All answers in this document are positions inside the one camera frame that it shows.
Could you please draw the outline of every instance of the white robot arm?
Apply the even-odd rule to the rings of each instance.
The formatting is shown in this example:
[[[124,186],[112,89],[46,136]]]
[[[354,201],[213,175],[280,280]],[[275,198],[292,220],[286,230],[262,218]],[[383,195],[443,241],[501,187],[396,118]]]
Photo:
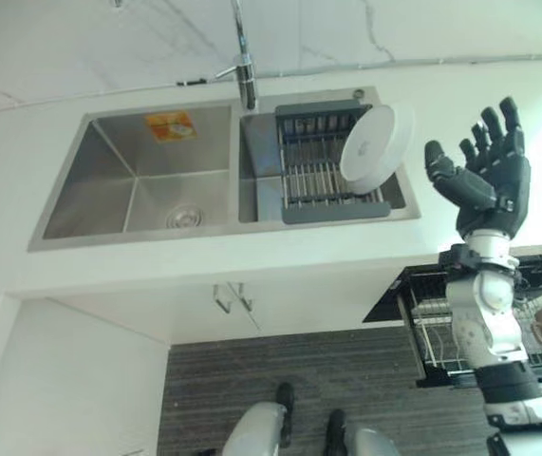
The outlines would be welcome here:
[[[469,140],[460,143],[464,169],[435,141],[426,145],[425,161],[436,189],[460,208],[457,229],[465,243],[440,254],[439,263],[449,273],[454,337],[474,369],[488,422],[499,429],[488,450],[528,456],[542,454],[542,392],[513,314],[519,261],[509,248],[528,212],[530,165],[513,100],[500,108],[507,134],[495,112],[484,109],[484,123],[473,127],[477,153]]]

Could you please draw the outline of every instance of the faucet spout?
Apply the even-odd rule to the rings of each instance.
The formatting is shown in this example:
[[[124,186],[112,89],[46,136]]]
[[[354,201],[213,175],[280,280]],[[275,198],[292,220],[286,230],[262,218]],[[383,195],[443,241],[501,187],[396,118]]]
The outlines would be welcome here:
[[[236,37],[239,42],[240,53],[234,58],[234,65],[215,75],[217,79],[230,73],[236,74],[239,84],[239,96],[241,105],[247,111],[255,111],[258,105],[257,87],[255,82],[255,71],[253,59],[248,49],[248,42],[243,30],[243,14],[241,12],[241,1],[231,0],[233,5],[234,24],[236,26]]]

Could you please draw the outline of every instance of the sticker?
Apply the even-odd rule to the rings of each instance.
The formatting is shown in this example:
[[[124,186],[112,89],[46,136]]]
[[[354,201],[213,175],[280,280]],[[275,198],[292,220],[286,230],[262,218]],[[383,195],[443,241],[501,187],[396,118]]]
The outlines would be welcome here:
[[[195,127],[186,111],[163,112],[145,119],[158,143],[196,138]]]

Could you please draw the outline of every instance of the floor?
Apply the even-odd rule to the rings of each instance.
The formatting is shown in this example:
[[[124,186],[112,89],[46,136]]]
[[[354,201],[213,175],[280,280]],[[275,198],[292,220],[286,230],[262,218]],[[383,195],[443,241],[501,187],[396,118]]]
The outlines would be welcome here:
[[[477,389],[418,389],[405,329],[321,332],[174,346],[158,455],[222,448],[247,408],[294,385],[293,437],[280,455],[319,455],[336,408],[406,455],[486,455],[493,433]]]

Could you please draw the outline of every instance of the dish rack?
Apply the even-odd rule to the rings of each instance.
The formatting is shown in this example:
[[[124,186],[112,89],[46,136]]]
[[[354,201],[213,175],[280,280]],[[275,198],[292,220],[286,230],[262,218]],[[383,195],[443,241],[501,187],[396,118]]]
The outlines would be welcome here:
[[[340,173],[346,138],[370,107],[346,100],[276,108],[285,223],[389,215],[391,204],[382,187],[366,195],[355,195]]]
[[[421,269],[426,271],[411,272],[406,279],[402,278],[399,292],[402,314],[424,375],[417,383],[421,387],[473,386],[473,370],[452,335],[452,312],[445,298],[447,274],[437,268]],[[542,309],[542,264],[522,261],[520,272],[523,280],[516,289],[514,316],[522,330],[530,364],[542,381],[542,344],[531,329],[534,315]]]

